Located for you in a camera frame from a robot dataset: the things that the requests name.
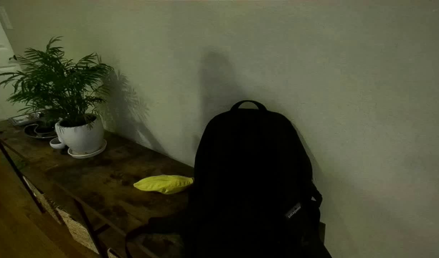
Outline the rustic wooden console table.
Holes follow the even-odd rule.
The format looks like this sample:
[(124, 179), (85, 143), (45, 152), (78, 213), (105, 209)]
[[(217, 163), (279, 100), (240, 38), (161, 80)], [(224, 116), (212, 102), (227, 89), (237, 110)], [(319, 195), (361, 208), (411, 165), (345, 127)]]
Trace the rustic wooden console table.
[(110, 258), (111, 248), (124, 258), (181, 258), (183, 242), (176, 233), (141, 235), (136, 241), (127, 236), (156, 216), (181, 210), (189, 200), (186, 193), (148, 193), (134, 183), (163, 173), (190, 176), (193, 169), (120, 135), (110, 133), (107, 140), (101, 155), (75, 159), (0, 122), (4, 155), (24, 160), (16, 175), (44, 192), (59, 189), (70, 196), (101, 258)]

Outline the white ceramic plant pot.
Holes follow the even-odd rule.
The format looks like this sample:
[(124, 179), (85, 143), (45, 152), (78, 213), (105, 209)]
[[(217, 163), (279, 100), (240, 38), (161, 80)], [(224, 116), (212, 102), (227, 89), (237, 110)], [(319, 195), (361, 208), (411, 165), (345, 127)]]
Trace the white ceramic plant pot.
[(74, 152), (97, 150), (104, 142), (104, 124), (100, 116), (91, 114), (91, 120), (80, 124), (70, 126), (65, 120), (57, 123), (57, 133)]

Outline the green potted palm plant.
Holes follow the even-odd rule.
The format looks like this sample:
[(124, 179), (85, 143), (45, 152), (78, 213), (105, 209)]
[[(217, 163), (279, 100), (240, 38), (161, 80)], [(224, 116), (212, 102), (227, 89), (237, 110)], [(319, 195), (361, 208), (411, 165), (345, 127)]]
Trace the green potted palm plant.
[(18, 69), (0, 71), (0, 87), (11, 86), (12, 103), (41, 112), (49, 123), (82, 126), (92, 120), (90, 109), (104, 100), (100, 92), (111, 66), (98, 53), (71, 59), (59, 41), (52, 37), (44, 49), (26, 49), (16, 57)]

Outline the dark round tray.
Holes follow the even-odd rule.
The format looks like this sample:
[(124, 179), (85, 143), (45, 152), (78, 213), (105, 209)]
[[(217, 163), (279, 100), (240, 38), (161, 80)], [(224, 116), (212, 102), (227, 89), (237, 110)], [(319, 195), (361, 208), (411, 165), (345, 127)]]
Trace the dark round tray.
[(57, 136), (52, 124), (31, 123), (24, 129), (24, 133), (31, 139), (49, 140)]

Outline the white pot saucer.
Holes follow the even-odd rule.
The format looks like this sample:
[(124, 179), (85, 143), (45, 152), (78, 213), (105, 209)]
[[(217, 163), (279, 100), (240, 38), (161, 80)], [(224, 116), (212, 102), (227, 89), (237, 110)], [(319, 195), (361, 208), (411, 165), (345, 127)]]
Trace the white pot saucer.
[(90, 159), (90, 157), (98, 156), (98, 155), (101, 155), (103, 152), (105, 152), (107, 146), (108, 146), (108, 140), (104, 139), (103, 145), (101, 145), (97, 150), (80, 153), (80, 152), (74, 152), (74, 150), (70, 147), (70, 149), (68, 149), (68, 155), (72, 156), (72, 157), (75, 157), (75, 159)]

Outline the small white dish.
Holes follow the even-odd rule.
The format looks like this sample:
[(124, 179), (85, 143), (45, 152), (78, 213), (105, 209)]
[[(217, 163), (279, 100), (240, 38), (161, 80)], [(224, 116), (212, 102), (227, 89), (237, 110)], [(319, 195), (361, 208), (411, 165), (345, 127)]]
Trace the small white dish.
[(64, 149), (67, 145), (64, 142), (61, 142), (58, 137), (54, 137), (51, 142), (49, 142), (51, 147), (54, 149)]

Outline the yellow zippered pouch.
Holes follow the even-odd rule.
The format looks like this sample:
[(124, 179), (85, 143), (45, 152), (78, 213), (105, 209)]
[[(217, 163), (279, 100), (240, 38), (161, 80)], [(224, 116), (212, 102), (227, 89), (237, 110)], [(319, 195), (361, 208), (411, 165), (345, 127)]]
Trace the yellow zippered pouch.
[(194, 179), (183, 175), (156, 175), (140, 179), (134, 186), (144, 192), (174, 195), (194, 183)]

